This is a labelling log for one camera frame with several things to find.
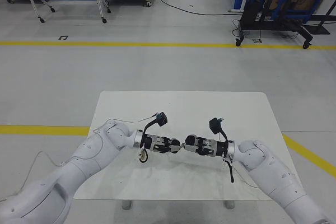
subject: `white cable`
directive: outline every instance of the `white cable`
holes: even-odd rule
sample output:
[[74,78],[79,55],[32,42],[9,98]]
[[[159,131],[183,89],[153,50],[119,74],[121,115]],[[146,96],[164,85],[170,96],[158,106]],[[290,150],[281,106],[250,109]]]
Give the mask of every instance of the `white cable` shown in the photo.
[[28,178],[29,178],[29,176],[30,176],[32,167],[34,166],[34,164],[35,164],[35,162],[36,162],[38,156],[40,155],[40,153],[43,152],[43,153],[49,158],[50,162],[51,162],[53,165],[55,165],[56,167],[61,167],[61,166],[65,165],[66,163],[68,163],[68,162],[69,162],[71,159],[73,159],[73,158],[80,158],[80,159],[82,159],[82,160],[89,160],[89,159],[94,158],[95,156],[97,156],[97,155],[102,151],[102,149],[103,149],[103,138],[102,138],[102,136],[101,136],[100,134],[98,134],[96,131],[97,131],[98,129],[102,128],[105,124],[107,124],[108,121],[110,121],[110,120],[116,120],[116,121],[119,121],[119,122],[126,122],[126,123],[139,123],[139,122],[142,122],[142,121],[144,121],[144,120],[148,120],[149,118],[144,118],[144,119],[139,120],[139,121],[137,121],[137,122],[130,122],[130,121],[119,120],[119,119],[114,119],[114,118],[110,118],[110,119],[108,119],[103,125],[99,126],[98,128],[96,128],[96,129],[94,130],[94,133],[97,134],[97,135],[101,138],[102,145],[101,145],[101,148],[100,148],[99,152],[98,152],[96,155],[94,155],[94,156],[92,156],[92,157],[90,157],[90,158],[82,158],[82,157],[78,157],[78,156],[72,156],[72,157],[69,158],[66,162],[62,163],[61,165],[57,165],[57,164],[52,160],[52,158],[51,158],[45,151],[40,151],[40,152],[38,152],[38,153],[36,154],[35,158],[34,158],[34,161],[32,162],[32,164],[31,164],[31,166],[30,166],[29,172],[27,173],[26,178],[25,178],[24,183],[22,184],[21,188],[20,188],[18,191],[14,192],[13,194],[10,194],[10,195],[8,195],[8,196],[6,196],[6,197],[2,197],[2,198],[0,198],[0,202],[4,202],[4,201],[6,201],[9,197],[18,195],[18,194],[23,190],[23,188],[24,188],[24,186],[25,186],[25,184],[26,184],[26,182],[27,182],[27,180],[28,180]]
[[34,166],[34,164],[35,164],[37,158],[39,157],[40,153],[42,153],[42,152],[49,158],[50,162],[51,162],[53,165],[55,165],[55,166],[57,166],[57,167],[61,167],[61,165],[57,165],[57,164],[55,164],[55,162],[52,160],[52,158],[51,158],[45,151],[40,151],[40,152],[38,152],[38,153],[36,154],[35,158],[34,158],[34,162],[32,162],[32,164],[31,164],[31,166],[30,166],[29,172],[27,173],[26,178],[25,178],[24,183],[22,184],[21,188],[20,188],[18,191],[14,192],[13,194],[10,194],[10,195],[8,195],[8,196],[6,196],[6,197],[2,197],[2,198],[0,198],[0,202],[6,201],[9,197],[18,195],[18,194],[23,190],[23,188],[24,188],[24,186],[25,186],[25,184],[26,184],[26,182],[27,182],[27,180],[28,180],[28,178],[29,178],[29,175],[30,175],[30,173],[31,173],[32,167]]
[[117,121],[119,121],[119,122],[139,123],[139,122],[142,122],[142,121],[144,121],[144,120],[148,120],[149,118],[153,118],[154,116],[156,116],[156,114],[153,115],[153,116],[150,116],[150,117],[148,117],[148,118],[144,118],[144,119],[142,119],[142,120],[139,120],[139,121],[137,121],[137,122],[129,122],[129,121],[126,121],[126,120],[119,120],[119,119],[113,119],[113,118],[108,119],[103,125],[99,126],[99,127],[96,128],[95,130],[93,130],[93,132],[94,132],[95,134],[97,134],[97,135],[101,138],[101,148],[100,148],[100,150],[98,151],[98,153],[96,153],[96,155],[94,155],[94,156],[91,156],[90,158],[82,158],[82,157],[79,157],[79,156],[72,156],[71,158],[69,158],[69,159],[65,162],[65,164],[68,163],[68,162],[69,162],[71,159],[73,159],[73,158],[79,158],[79,159],[82,159],[82,160],[90,160],[90,159],[96,157],[96,156],[102,151],[102,149],[103,149],[103,138],[102,138],[102,136],[101,136],[100,134],[97,133],[97,130],[100,129],[100,128],[102,128],[105,124],[107,124],[108,121],[110,121],[110,120],[117,120]]
[[253,186],[253,185],[250,185],[250,184],[248,184],[248,182],[246,182],[245,180],[244,180],[244,178],[242,178],[242,176],[239,174],[239,176],[240,176],[240,178],[243,180],[243,182],[245,183],[245,184],[247,184],[248,186],[250,186],[250,187],[252,187],[252,188],[259,188],[258,186]]

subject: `cart leg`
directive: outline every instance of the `cart leg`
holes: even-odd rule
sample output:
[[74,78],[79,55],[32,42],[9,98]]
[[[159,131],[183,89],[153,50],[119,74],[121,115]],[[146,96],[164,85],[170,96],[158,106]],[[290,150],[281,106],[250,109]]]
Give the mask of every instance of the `cart leg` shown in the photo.
[[110,8],[108,7],[108,4],[107,4],[106,0],[102,0],[102,3],[103,3],[103,5],[106,7],[106,9],[107,9],[107,13],[111,13],[111,10],[110,10]]
[[97,4],[99,5],[99,10],[100,10],[100,15],[101,15],[102,22],[105,24],[107,22],[107,20],[103,17],[101,1],[97,0]]
[[47,1],[45,1],[45,0],[41,0],[41,1],[43,2],[43,4],[47,5],[47,6],[50,8],[50,10],[51,10],[52,12],[55,12],[55,9],[54,9],[51,5],[49,5],[49,4],[47,3]]
[[34,2],[34,0],[30,0],[30,2],[31,2],[31,4],[32,4],[32,6],[33,6],[33,8],[34,8],[34,10],[35,10],[36,15],[37,15],[38,18],[40,19],[40,22],[44,23],[45,20],[44,20],[43,18],[41,18],[41,16],[39,15],[39,13],[38,13],[38,9],[37,9],[36,6],[35,6],[35,2]]
[[132,206],[132,201],[131,200],[123,200],[122,201],[122,209],[123,210],[129,210]]
[[233,200],[224,200],[223,203],[224,203],[224,207],[229,210],[232,210],[233,208],[235,208],[235,203]]

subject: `black cable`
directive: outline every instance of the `black cable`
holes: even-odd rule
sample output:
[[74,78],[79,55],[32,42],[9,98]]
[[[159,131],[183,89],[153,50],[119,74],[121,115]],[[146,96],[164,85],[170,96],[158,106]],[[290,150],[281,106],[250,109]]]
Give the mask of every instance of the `black cable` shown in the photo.
[[184,10],[182,8],[178,8],[175,6],[172,6],[171,4],[166,3],[165,1],[161,0],[161,2],[163,2],[164,4],[166,4],[167,6],[176,8],[177,10],[181,10],[183,12],[187,12],[187,13],[191,13],[191,14],[195,14],[195,15],[201,15],[201,16],[241,16],[242,14],[234,14],[234,13],[224,13],[224,14],[203,14],[203,13],[197,13],[197,12],[190,12],[187,10]]
[[286,35],[281,35],[282,38],[290,38],[292,40],[297,38],[297,36],[298,36],[298,32],[296,32],[296,34],[294,34],[294,35],[289,35],[288,31],[286,31]]
[[[326,25],[326,24],[336,24],[336,22],[326,22],[324,23],[323,25]],[[304,26],[318,26],[319,24],[306,24]]]
[[225,162],[226,162],[226,163],[228,164],[228,166],[229,166],[229,170],[230,170],[230,180],[231,180],[232,183],[234,183],[233,167],[230,165],[230,163],[229,163],[227,160],[225,160]]
[[141,163],[145,163],[145,162],[147,162],[147,160],[148,160],[148,153],[147,153],[147,150],[144,148],[143,151],[142,151],[142,153],[145,153],[145,154],[146,154],[146,159],[145,159],[145,160],[141,160],[141,158],[139,158],[139,161],[140,161]]
[[[235,35],[235,34],[234,34],[234,31],[235,31],[235,30],[238,30],[238,28],[237,28],[237,26],[235,25],[234,21],[238,21],[238,22],[240,22],[240,20],[233,20],[233,24],[234,24],[234,26],[235,26],[235,29],[232,30],[231,33],[233,34],[234,37],[239,38],[239,37],[240,37],[239,35]],[[246,34],[244,31],[242,31],[242,35],[243,35],[243,36],[247,36],[247,35],[249,35],[249,34],[250,34],[250,30],[247,30],[247,31],[249,32],[249,33],[247,33],[247,34]]]

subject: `black metal stand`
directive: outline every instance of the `black metal stand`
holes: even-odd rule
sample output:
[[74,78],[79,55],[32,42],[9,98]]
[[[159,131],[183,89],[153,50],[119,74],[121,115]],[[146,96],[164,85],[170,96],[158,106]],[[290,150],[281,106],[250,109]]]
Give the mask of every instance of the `black metal stand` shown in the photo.
[[335,6],[336,6],[336,0],[334,1],[330,9],[327,11],[326,15],[321,20],[318,26],[305,26],[305,29],[308,30],[309,33],[314,35],[330,35],[330,32],[323,27],[323,24],[331,14],[332,10],[335,8]]
[[270,5],[272,0],[267,0],[265,7],[262,12],[262,16],[257,21],[256,16],[260,10],[260,2],[255,1],[253,4],[250,4],[250,0],[246,1],[246,6],[244,8],[244,12],[242,13],[238,31],[239,38],[236,38],[236,46],[240,46],[244,40],[244,30],[278,30],[278,31],[292,31],[298,32],[303,38],[305,38],[305,42],[302,48],[309,48],[310,41],[312,40],[312,36],[309,32],[307,32],[301,24],[295,21],[289,21],[285,19],[285,14],[288,10],[288,7],[291,3],[291,0],[287,0],[284,4],[279,17],[274,21],[265,21],[265,17],[268,14]]

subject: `gray floor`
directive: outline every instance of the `gray floor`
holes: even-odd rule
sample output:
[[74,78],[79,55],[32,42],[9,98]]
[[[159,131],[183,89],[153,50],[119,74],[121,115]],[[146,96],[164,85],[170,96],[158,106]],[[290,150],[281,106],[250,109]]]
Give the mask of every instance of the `gray floor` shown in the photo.
[[[238,16],[196,16],[156,1],[151,8],[112,6],[102,24],[92,1],[50,1],[56,9],[0,1],[0,41],[142,41],[234,43],[231,20]],[[202,13],[223,13],[229,3],[194,0]],[[336,45],[315,36],[314,45]],[[246,43],[259,32],[251,32]],[[263,32],[264,44],[300,45]],[[102,48],[0,46],[0,124],[89,126],[103,90],[261,91],[268,96],[280,129],[336,166],[336,51]],[[56,161],[67,158],[84,137],[0,135],[0,196],[20,187],[35,152],[46,150]],[[336,216],[336,180],[290,151],[305,190]],[[40,158],[30,179],[54,168]],[[274,202],[239,202],[232,211],[222,202],[134,202],[76,200],[66,223],[292,223]]]

